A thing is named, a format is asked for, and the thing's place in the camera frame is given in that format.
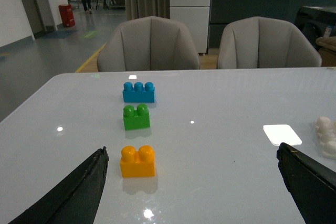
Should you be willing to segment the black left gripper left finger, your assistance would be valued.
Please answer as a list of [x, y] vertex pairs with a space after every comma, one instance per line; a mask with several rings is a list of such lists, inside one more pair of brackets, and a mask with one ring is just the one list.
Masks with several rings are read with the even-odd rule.
[[106, 147], [98, 149], [11, 223], [93, 223], [108, 161]]

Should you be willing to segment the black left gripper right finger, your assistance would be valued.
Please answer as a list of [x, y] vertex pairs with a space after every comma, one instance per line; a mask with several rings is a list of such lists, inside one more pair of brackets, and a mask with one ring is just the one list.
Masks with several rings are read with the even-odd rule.
[[305, 223], [335, 223], [335, 172], [281, 143], [278, 168]]

